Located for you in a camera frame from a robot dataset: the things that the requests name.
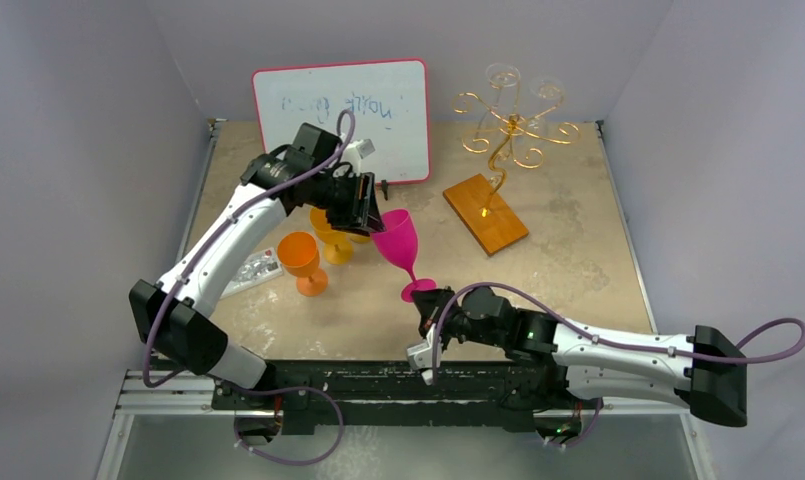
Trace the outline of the orange wine glass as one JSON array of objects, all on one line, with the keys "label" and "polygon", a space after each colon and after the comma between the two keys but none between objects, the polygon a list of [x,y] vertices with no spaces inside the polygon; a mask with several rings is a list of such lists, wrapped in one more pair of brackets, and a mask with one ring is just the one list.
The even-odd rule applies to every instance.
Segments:
[{"label": "orange wine glass", "polygon": [[277,254],[283,268],[296,278],[297,291],[308,297],[322,294],[328,276],[320,267],[317,241],[308,232],[292,232],[279,242]]}]

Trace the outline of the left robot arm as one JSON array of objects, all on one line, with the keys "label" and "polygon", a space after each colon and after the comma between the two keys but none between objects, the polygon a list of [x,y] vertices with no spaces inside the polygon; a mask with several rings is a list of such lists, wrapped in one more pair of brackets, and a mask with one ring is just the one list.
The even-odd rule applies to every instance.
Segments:
[{"label": "left robot arm", "polygon": [[131,288],[144,362],[163,354],[181,370],[237,386],[250,408],[270,405],[274,366],[230,340],[210,317],[242,263],[298,207],[325,211],[331,226],[345,233],[384,231],[375,176],[354,167],[374,150],[369,139],[304,123],[291,143],[251,160],[222,213],[189,252],[157,281],[139,280]]}]

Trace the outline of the white plastic packaged item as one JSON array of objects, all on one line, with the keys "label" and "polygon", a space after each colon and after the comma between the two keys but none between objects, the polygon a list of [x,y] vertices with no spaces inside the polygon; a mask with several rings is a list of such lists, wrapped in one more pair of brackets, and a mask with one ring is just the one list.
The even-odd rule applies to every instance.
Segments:
[{"label": "white plastic packaged item", "polygon": [[251,254],[228,282],[220,298],[224,299],[261,285],[284,274],[274,248]]}]

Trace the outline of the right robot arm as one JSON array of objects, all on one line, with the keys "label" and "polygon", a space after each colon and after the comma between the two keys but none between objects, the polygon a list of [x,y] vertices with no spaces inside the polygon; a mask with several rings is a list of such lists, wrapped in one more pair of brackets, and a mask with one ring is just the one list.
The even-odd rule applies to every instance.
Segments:
[{"label": "right robot arm", "polygon": [[686,407],[720,426],[748,423],[744,355],[713,327],[698,325],[690,335],[641,334],[515,307],[490,287],[476,287],[461,301],[453,295],[449,288],[410,293],[422,340],[408,348],[407,358],[427,384],[451,341],[472,342],[549,372],[539,392],[554,407],[610,396]]}]

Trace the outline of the red framed whiteboard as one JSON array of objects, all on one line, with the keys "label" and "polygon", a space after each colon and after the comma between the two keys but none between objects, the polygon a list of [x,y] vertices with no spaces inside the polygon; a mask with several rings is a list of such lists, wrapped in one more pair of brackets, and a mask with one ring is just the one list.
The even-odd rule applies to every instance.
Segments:
[{"label": "red framed whiteboard", "polygon": [[427,67],[393,59],[260,69],[251,77],[262,145],[291,142],[303,123],[335,131],[343,110],[354,113],[356,140],[376,151],[362,161],[377,181],[416,183],[431,174]]}]

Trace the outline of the pink wine glass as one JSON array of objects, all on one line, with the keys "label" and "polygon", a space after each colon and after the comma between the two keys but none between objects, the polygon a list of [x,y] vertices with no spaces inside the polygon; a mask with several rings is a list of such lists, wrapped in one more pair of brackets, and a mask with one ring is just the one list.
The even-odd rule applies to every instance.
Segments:
[{"label": "pink wine glass", "polygon": [[412,303],[415,291],[427,291],[437,288],[431,278],[418,278],[414,271],[419,252],[419,236],[411,213],[407,209],[395,209],[384,213],[381,217],[385,230],[371,235],[379,253],[391,265],[404,270],[410,279],[402,289],[400,297]]}]

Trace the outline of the black metal base frame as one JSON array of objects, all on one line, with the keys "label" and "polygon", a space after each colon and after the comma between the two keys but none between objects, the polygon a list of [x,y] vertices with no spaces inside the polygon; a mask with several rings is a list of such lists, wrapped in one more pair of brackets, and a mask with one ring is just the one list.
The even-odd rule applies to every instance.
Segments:
[{"label": "black metal base frame", "polygon": [[127,373],[117,403],[123,414],[233,415],[310,435],[319,426],[497,427],[572,437],[594,412],[680,412],[680,407],[622,397],[577,400],[553,386],[541,367],[505,361],[448,361],[435,386],[403,361],[280,360],[278,392],[257,396],[219,380],[180,374],[150,389]]}]

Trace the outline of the yellow wine glass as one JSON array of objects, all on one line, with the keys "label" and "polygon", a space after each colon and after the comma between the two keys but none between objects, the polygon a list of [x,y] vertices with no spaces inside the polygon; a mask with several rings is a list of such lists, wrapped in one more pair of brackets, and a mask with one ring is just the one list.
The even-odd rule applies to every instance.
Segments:
[{"label": "yellow wine glass", "polygon": [[309,220],[314,233],[323,243],[322,254],[326,262],[332,265],[343,265],[349,262],[354,254],[354,248],[344,232],[331,227],[326,218],[326,212],[322,209],[312,208]]},{"label": "yellow wine glass", "polygon": [[367,244],[371,241],[370,234],[363,231],[349,231],[347,235],[356,244]]}]

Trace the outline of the yellow wine glass front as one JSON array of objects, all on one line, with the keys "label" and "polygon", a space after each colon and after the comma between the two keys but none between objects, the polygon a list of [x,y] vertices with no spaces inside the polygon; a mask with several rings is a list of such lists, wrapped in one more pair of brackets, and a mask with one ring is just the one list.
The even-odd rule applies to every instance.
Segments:
[{"label": "yellow wine glass front", "polygon": [[322,209],[312,208],[309,220],[314,233],[323,243],[322,254],[326,262],[332,265],[343,265],[349,262],[354,254],[354,248],[344,232],[331,227],[326,218],[326,212]]}]

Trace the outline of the clear wine glass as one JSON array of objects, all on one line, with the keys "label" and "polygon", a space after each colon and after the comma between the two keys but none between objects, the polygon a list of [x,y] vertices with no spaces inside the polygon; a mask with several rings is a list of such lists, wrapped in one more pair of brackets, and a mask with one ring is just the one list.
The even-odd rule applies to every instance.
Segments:
[{"label": "clear wine glass", "polygon": [[502,124],[494,113],[501,118],[506,118],[516,109],[521,76],[516,67],[504,63],[489,65],[485,75],[490,92],[485,95],[487,107],[480,119],[480,127],[489,131]]},{"label": "clear wine glass", "polygon": [[529,91],[538,100],[538,105],[534,108],[533,115],[529,117],[528,125],[541,128],[545,124],[545,117],[564,102],[566,89],[558,78],[540,75],[530,81]]}]

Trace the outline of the gold wire wine glass rack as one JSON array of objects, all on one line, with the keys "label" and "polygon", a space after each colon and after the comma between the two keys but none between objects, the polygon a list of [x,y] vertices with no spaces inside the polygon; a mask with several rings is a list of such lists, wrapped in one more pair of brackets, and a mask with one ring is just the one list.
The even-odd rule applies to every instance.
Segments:
[{"label": "gold wire wine glass rack", "polygon": [[[475,103],[487,107],[479,95],[460,93],[453,100],[453,110],[466,114]],[[443,198],[489,257],[529,235],[529,229],[500,195],[508,176],[504,164],[511,162],[525,170],[537,169],[545,160],[537,143],[571,145],[581,136],[579,127],[571,122],[559,123],[557,135],[551,137],[540,128],[529,126],[529,117],[517,111],[506,118],[496,113],[494,116],[502,122],[499,127],[489,131],[478,127],[462,137],[462,146],[467,152],[488,156],[487,169],[491,176],[487,178],[477,174],[443,191]],[[522,138],[532,140],[535,144],[520,150],[516,147],[516,141]]]}]

